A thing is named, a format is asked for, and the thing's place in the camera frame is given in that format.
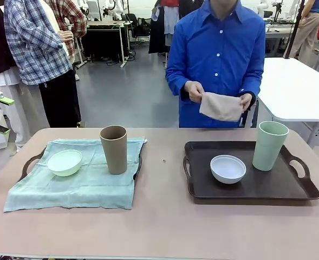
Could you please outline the person's right hand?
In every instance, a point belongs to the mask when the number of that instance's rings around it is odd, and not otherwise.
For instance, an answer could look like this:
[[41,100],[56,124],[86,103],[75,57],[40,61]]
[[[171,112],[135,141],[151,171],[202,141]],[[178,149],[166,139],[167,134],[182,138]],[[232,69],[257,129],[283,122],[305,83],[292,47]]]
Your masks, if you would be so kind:
[[184,90],[188,93],[191,101],[201,103],[202,96],[205,93],[201,83],[197,81],[187,81]]

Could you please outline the person's left hand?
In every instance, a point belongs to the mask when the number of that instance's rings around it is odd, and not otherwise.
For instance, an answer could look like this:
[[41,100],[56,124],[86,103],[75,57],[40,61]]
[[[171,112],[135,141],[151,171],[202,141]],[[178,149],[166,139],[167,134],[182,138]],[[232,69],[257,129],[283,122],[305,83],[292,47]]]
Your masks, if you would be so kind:
[[240,105],[242,106],[242,112],[245,112],[252,101],[252,95],[250,93],[245,93],[240,97]]

